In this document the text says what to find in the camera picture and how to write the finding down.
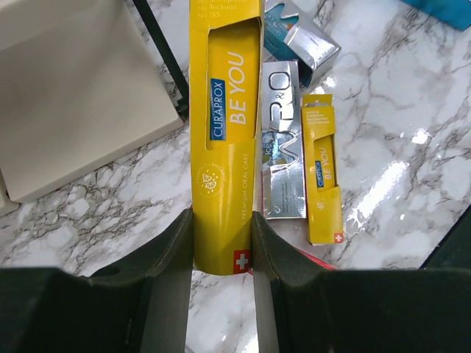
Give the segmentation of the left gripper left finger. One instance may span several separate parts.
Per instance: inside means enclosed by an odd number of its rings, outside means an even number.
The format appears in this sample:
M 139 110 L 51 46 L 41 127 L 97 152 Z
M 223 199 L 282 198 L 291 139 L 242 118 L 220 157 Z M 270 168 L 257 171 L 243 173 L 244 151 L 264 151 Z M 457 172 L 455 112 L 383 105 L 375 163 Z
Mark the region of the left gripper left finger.
M 90 275 L 1 270 L 3 352 L 183 352 L 194 261 L 193 213 Z

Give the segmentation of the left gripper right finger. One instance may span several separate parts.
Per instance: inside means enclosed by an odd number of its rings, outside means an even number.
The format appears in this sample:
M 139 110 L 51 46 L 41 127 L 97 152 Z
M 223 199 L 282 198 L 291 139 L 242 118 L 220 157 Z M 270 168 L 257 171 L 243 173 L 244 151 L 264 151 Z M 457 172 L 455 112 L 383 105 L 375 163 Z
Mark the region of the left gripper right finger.
M 470 214 L 413 270 L 329 270 L 252 217 L 261 352 L 468 352 Z

